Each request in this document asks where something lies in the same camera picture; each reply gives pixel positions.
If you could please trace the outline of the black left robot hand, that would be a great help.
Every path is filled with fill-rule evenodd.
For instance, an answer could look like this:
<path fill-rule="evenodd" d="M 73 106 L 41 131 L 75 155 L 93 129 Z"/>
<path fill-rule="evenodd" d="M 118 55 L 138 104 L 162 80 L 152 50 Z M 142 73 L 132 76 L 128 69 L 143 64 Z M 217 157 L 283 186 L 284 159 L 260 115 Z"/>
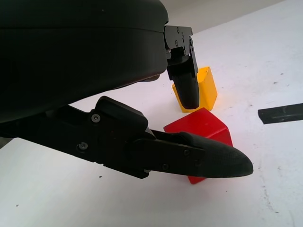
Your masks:
<path fill-rule="evenodd" d="M 144 179 L 150 171 L 206 178 L 253 173 L 234 147 L 151 130 L 145 116 L 103 96 L 167 72 L 187 109 L 199 105 L 192 29 L 168 25 L 159 0 L 3 0 L 0 135 L 21 138 Z"/>

